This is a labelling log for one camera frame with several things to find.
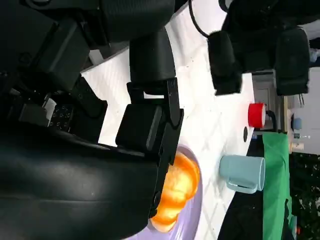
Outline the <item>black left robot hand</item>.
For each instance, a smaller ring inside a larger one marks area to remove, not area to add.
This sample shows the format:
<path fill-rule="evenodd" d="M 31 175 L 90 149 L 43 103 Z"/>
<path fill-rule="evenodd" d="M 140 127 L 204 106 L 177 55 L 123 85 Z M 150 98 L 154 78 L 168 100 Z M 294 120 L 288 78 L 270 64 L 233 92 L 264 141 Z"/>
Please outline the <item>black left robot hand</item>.
<path fill-rule="evenodd" d="M 261 0 L 240 22 L 245 0 L 231 2 L 221 30 L 207 37 L 216 95 L 239 93 L 242 75 L 273 70 L 279 96 L 309 91 L 310 45 L 307 33 L 283 16 L 273 16 L 274 0 Z"/>

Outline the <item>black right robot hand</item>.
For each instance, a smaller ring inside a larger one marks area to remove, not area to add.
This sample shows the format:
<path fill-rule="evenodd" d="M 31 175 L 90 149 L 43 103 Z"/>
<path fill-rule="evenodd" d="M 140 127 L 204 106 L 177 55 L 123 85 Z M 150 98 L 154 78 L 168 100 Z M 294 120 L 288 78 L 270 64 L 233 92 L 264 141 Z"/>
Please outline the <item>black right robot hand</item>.
<path fill-rule="evenodd" d="M 0 237 L 120 240 L 154 217 L 184 111 L 165 29 L 173 0 L 0 3 Z M 98 142 L 108 104 L 81 71 L 129 42 L 116 146 Z"/>

